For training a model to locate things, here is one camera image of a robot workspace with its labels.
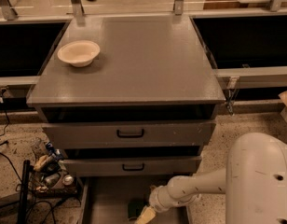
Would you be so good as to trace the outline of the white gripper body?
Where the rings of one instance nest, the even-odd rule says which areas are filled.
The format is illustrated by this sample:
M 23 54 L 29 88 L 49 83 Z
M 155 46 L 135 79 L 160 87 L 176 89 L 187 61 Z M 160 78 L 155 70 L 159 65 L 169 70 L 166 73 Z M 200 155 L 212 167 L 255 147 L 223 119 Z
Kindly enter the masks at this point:
M 170 195 L 167 186 L 157 186 L 157 188 L 150 193 L 148 202 L 158 213 L 163 213 L 179 206 L 179 200 L 174 199 Z

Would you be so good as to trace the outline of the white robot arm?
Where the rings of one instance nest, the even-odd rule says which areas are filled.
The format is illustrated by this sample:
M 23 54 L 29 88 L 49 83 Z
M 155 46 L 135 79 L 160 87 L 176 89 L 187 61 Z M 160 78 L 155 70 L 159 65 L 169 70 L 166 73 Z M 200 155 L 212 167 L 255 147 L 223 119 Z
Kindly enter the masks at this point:
M 225 195 L 225 224 L 287 224 L 287 145 L 264 133 L 246 133 L 230 148 L 226 167 L 178 175 L 152 189 L 135 224 L 183 207 L 202 194 Z

